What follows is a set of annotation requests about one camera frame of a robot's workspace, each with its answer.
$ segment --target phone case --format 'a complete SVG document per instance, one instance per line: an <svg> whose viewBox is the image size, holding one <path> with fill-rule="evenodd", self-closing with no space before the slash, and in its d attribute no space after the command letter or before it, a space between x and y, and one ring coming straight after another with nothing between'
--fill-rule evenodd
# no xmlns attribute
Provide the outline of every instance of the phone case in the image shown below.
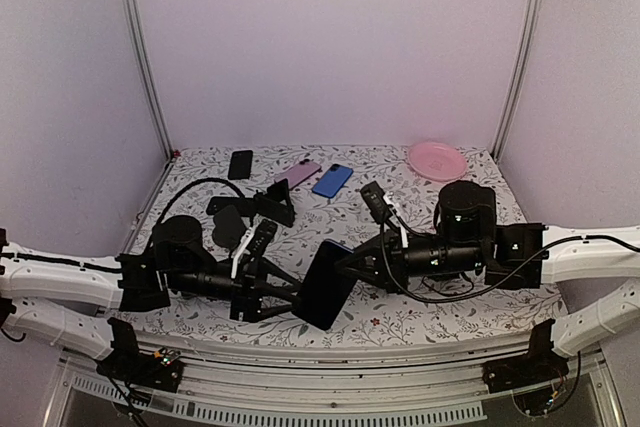
<svg viewBox="0 0 640 427"><path fill-rule="evenodd" d="M345 182L349 180L351 174L353 174L353 169L344 165L333 164L311 191L314 194L333 199Z"/></svg>
<svg viewBox="0 0 640 427"><path fill-rule="evenodd" d="M229 163L229 180L242 180L251 177L251 162L253 162L252 150L236 150L231 154Z"/></svg>
<svg viewBox="0 0 640 427"><path fill-rule="evenodd" d="M322 170L320 164L316 164L309 159L304 159L289 170L276 175L274 180L275 182L280 182L281 180L287 179L289 182L289 190L292 190L320 170Z"/></svg>

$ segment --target smartphone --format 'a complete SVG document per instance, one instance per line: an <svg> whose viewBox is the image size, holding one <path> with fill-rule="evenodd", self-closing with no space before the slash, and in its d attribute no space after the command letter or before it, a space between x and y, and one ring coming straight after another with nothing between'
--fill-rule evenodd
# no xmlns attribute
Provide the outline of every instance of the smartphone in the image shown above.
<svg viewBox="0 0 640 427"><path fill-rule="evenodd" d="M356 279L336 272L335 263L352 253L333 240L320 244L298 292L301 302L294 315L319 329L331 328L356 285Z"/></svg>
<svg viewBox="0 0 640 427"><path fill-rule="evenodd" d="M229 163L229 180L242 180L251 177L251 162L253 162L253 150L236 150L231 154Z"/></svg>
<svg viewBox="0 0 640 427"><path fill-rule="evenodd" d="M333 164L318 183L313 186L311 192L327 197L328 199L333 199L347 180L349 180L351 174L353 174L353 169L345 167L344 165Z"/></svg>
<svg viewBox="0 0 640 427"><path fill-rule="evenodd" d="M320 172L320 170L322 170L320 164L311 162L309 159L304 159L289 170L285 170L281 174L276 175L274 181L280 182L281 180L287 179L287 181L289 181L289 190L293 190L313 174Z"/></svg>

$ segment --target metal rod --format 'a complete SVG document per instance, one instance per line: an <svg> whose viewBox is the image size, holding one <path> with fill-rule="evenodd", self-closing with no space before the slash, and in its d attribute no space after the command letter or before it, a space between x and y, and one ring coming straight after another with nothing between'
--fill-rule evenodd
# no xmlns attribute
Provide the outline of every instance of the metal rod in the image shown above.
<svg viewBox="0 0 640 427"><path fill-rule="evenodd" d="M500 117L500 123L498 124L498 130L496 137L491 147L491 156L496 162L500 162L502 155L504 154L511 125L515 118L515 113L520 99L520 92L522 90L522 84L526 73L527 63L529 61L529 54L531 53L531 47L533 45L533 36L538 23L538 17L540 12L540 6L542 0L527 0L527 10L525 14L524 26L522 28L522 37L520 39L520 46L518 49L518 56L513 69L513 75L511 77L511 83L509 84L509 90L507 93L507 99L505 101L504 108L502 110L502 116Z"/></svg>
<svg viewBox="0 0 640 427"><path fill-rule="evenodd" d="M131 34L133 50L136 55L138 70L142 80L149 112L151 113L151 121L158 137L158 142L162 148L162 152L167 161L171 160L173 155L173 147L169 138L167 124L160 108L160 101L156 91L153 75L151 73L151 63L147 55L144 35L142 32L142 24L140 22L140 11L138 10L137 0L122 0L124 4L124 12L127 19L127 26Z"/></svg>
<svg viewBox="0 0 640 427"><path fill-rule="evenodd" d="M153 208L153 204L158 198L158 194L160 193L160 190L162 189L164 182L167 180L167 177L169 177L169 174L171 173L171 170L173 169L174 165L175 165L175 160L173 159L164 165L162 169L162 173L160 174L156 182L153 184L153 188L149 193L149 196L145 200L142 206L142 210L137 215L135 223L132 225L131 230L127 234L127 237L124 241L124 246L122 247L122 252L131 252L131 249L133 248L133 245L135 244L135 241L138 238L138 235L140 234L140 230L142 229L145 221L147 220L147 217L149 216L149 212L151 212L151 209Z"/></svg>

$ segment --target blue smartphone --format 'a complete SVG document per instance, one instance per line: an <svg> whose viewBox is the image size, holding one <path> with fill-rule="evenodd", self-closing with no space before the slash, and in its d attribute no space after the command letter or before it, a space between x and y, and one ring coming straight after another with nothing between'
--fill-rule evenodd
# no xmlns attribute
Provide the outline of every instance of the blue smartphone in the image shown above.
<svg viewBox="0 0 640 427"><path fill-rule="evenodd" d="M345 167L344 165L333 164L318 183L313 186L311 192L328 199L333 199L347 180L349 180L351 174L353 174L353 169Z"/></svg>

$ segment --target metal frame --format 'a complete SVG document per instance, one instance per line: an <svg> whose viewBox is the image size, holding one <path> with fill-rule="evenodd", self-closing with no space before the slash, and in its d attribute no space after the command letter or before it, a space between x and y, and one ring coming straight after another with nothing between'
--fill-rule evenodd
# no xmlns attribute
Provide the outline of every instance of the metal frame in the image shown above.
<svg viewBox="0 0 640 427"><path fill-rule="evenodd" d="M131 249L133 248L133 245L136 239L138 238L138 235L140 234L140 230L142 229L142 226L147 220L147 217L149 216L149 212L151 212L151 209L153 208L153 204L158 198L158 194L160 193L162 186L167 180L167 177L169 177L169 174L171 174L171 171L173 170L174 165L175 165L175 158L172 158L162 168L162 173L160 174L156 182L153 184L153 188L151 189L149 196L147 197L147 199L144 201L144 204L142 205L142 210L136 216L136 220L134 224L131 226L131 230L129 231L129 233L127 234L127 237L124 240L124 245L121 249L122 252L131 252Z"/></svg>
<svg viewBox="0 0 640 427"><path fill-rule="evenodd" d="M147 97L147 103L149 104L151 121L156 131L156 135L158 136L158 141L160 142L160 147L162 148L162 152L165 158L167 160L171 160L174 149L171 145L169 131L162 114L162 109L160 108L158 93L153 81L153 75L151 74L151 63L149 62L147 48L144 42L142 24L140 21L140 11L138 10L138 1L122 0L122 2L124 4L124 12L127 18L129 33L131 34L131 41L133 42L133 50L136 54L138 70L140 71L140 78L142 80L142 85Z"/></svg>
<svg viewBox="0 0 640 427"><path fill-rule="evenodd" d="M502 353L499 356L512 355ZM494 352L474 352L455 362L389 367L386 364L350 364L311 369L308 366L265 367L228 363L225 359L183 358L186 367L177 394L154 392L149 411L215 425L332 425L334 427L385 425L385 418L407 419L411 425L455 425L464 419L455 414L481 402L510 396L512 392L489 394L482 382L482 363ZM577 362L571 362L575 375ZM605 427L624 426L618 399L604 356L599 349L583 354L583 380L590 379ZM58 385L50 403L45 427L59 427L64 406L75 389L106 400L118 401L114 389L95 372L90 359L63 355L56 372ZM514 393L537 390L546 383L518 389ZM416 424L416 416L448 412L450 422ZM252 415L255 422L241 421Z"/></svg>
<svg viewBox="0 0 640 427"><path fill-rule="evenodd" d="M502 110L500 123L498 124L498 131L491 147L491 156L494 158L496 163L500 162L502 155L504 154L507 140L509 138L509 131L511 130L511 125L515 117L541 4L542 0L527 1L527 10L525 14L524 27L522 29L522 37L520 39L520 47L518 49L518 56L516 58L516 64L511 77L507 100Z"/></svg>

